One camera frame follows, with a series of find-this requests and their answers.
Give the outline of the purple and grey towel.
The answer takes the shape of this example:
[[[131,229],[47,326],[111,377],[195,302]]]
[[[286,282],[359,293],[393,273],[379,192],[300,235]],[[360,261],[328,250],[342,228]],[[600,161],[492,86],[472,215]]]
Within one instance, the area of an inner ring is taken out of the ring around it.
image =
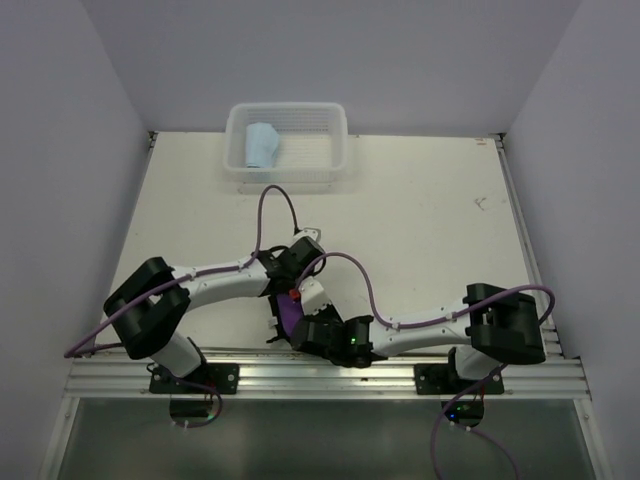
[[[297,291],[291,291],[287,294],[271,295],[269,297],[269,305],[272,316],[276,319],[276,335],[267,340],[266,343],[271,344],[279,340],[289,342],[294,327],[304,316],[300,303],[300,294]]]

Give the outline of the light blue towel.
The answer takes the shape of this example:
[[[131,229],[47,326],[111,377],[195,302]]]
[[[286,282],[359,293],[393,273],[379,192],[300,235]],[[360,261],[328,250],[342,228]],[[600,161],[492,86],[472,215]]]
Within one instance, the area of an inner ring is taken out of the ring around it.
[[[245,137],[245,166],[273,168],[279,144],[280,136],[271,124],[258,122],[248,125]]]

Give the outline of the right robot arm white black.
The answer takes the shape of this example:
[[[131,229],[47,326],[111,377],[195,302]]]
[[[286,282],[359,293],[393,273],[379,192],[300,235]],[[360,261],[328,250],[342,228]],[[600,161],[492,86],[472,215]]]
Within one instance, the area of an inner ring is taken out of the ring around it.
[[[445,379],[451,389],[468,392],[506,365],[537,365],[546,360],[542,317],[527,286],[503,289],[476,283],[444,307],[378,320],[372,315],[343,319],[316,280],[301,287],[302,314],[288,333],[293,350],[347,368],[432,347],[449,349]]]

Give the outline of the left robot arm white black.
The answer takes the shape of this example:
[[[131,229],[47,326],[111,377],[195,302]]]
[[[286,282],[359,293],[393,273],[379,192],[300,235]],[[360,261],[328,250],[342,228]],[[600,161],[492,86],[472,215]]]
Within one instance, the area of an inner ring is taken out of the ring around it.
[[[208,267],[171,267],[153,257],[107,298],[103,311],[131,359],[149,358],[182,390],[197,392],[207,383],[208,369],[195,343],[177,332],[183,316],[226,300],[288,295],[323,253],[314,238],[303,235],[279,254],[262,250]]]

